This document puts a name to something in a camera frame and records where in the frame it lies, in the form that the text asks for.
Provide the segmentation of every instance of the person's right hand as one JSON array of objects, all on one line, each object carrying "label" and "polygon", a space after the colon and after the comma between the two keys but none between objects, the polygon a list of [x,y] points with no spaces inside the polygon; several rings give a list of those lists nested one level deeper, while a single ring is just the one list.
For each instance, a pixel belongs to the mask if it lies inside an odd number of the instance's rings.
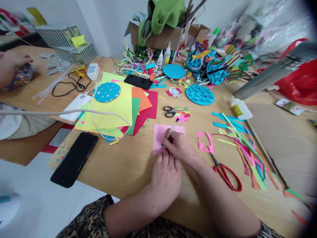
[{"label": "person's right hand", "polygon": [[12,61],[16,67],[25,65],[26,63],[32,63],[33,59],[22,51],[7,50],[6,52],[0,52],[0,59]]},{"label": "person's right hand", "polygon": [[201,156],[195,148],[189,143],[183,133],[172,131],[169,139],[166,139],[170,129],[167,129],[162,137],[162,143],[179,160],[184,161],[190,166],[202,161]]}]

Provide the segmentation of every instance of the white pen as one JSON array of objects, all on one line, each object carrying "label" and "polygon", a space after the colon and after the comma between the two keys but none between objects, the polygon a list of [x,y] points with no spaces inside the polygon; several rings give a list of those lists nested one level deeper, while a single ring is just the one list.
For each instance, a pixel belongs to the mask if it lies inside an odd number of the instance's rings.
[{"label": "white pen", "polygon": [[169,132],[167,133],[167,135],[166,135],[166,137],[165,137],[166,139],[168,139],[169,136],[172,134],[172,131],[174,130],[174,128],[175,128],[175,126],[177,125],[178,121],[179,121],[179,118],[176,119],[174,125],[173,125],[172,128],[169,130]]}]

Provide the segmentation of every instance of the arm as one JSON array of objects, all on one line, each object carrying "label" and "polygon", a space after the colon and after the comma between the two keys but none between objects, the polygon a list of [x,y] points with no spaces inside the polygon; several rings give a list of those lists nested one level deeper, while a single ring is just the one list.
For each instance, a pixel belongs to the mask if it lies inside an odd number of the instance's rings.
[{"label": "arm", "polygon": [[11,50],[0,52],[0,89],[11,83],[17,67],[28,62],[33,62],[33,59],[24,52],[14,52]]},{"label": "arm", "polygon": [[219,231],[228,237],[252,237],[261,230],[255,214],[231,191],[222,178],[192,147],[182,133],[172,132],[171,142],[162,139],[167,149],[195,171]]},{"label": "arm", "polygon": [[103,217],[110,237],[123,237],[154,221],[173,203],[181,188],[182,165],[165,149],[158,155],[151,183],[107,207]]}]

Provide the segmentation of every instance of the red plastic bag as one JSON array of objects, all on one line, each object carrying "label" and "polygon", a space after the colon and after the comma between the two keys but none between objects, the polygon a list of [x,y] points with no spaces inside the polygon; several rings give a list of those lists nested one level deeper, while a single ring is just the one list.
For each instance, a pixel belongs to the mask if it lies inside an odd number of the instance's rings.
[{"label": "red plastic bag", "polygon": [[[293,42],[286,50],[285,55],[295,48],[299,39]],[[302,64],[298,70],[280,79],[275,85],[280,87],[279,92],[288,99],[305,105],[317,105],[317,59]]]}]

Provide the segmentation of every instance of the hand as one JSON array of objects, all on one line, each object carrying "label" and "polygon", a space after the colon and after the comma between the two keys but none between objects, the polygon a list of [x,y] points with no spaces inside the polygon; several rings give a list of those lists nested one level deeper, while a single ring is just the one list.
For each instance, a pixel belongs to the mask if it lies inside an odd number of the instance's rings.
[{"label": "hand", "polygon": [[26,63],[32,63],[33,59],[22,51],[8,50],[6,52],[0,52],[0,59],[12,61],[16,67],[25,65]]},{"label": "hand", "polygon": [[189,143],[183,133],[172,131],[170,137],[166,139],[170,129],[167,129],[162,137],[162,143],[178,159],[193,167],[196,163],[204,161],[194,147]]},{"label": "hand", "polygon": [[182,183],[182,164],[165,148],[153,167],[150,188],[159,214],[163,213],[177,198]]}]

